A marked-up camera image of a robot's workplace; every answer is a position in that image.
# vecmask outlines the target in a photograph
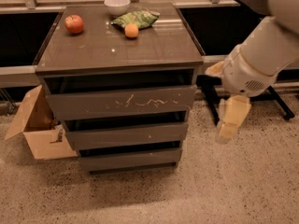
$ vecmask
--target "cardboard box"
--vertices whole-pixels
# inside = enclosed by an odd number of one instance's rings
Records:
[[[59,130],[50,128],[52,120],[53,114],[45,92],[42,86],[38,86],[26,93],[10,124],[5,140],[23,133],[37,160],[76,157],[77,153],[69,146],[64,130],[61,133]]]

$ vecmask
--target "apple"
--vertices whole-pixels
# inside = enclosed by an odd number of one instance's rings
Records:
[[[71,34],[79,34],[84,29],[83,19],[79,15],[67,16],[64,20],[64,25]]]

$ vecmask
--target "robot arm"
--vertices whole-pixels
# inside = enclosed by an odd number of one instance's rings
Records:
[[[217,64],[223,88],[231,93],[225,105],[220,105],[224,108],[218,140],[223,143],[232,139],[249,113],[249,97],[263,93],[276,82],[281,70],[299,61],[299,0],[268,1],[273,17],[265,17],[223,63]]]

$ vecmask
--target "speckled floor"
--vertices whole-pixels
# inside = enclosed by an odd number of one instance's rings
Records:
[[[36,161],[0,105],[0,223],[299,223],[299,85],[278,92],[297,115],[255,102],[235,139],[214,142],[200,92],[177,169],[88,175],[76,159]]]

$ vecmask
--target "orange fruit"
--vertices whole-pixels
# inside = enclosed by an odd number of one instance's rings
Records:
[[[139,34],[139,29],[135,24],[127,24],[124,27],[124,33],[129,38],[136,38]]]

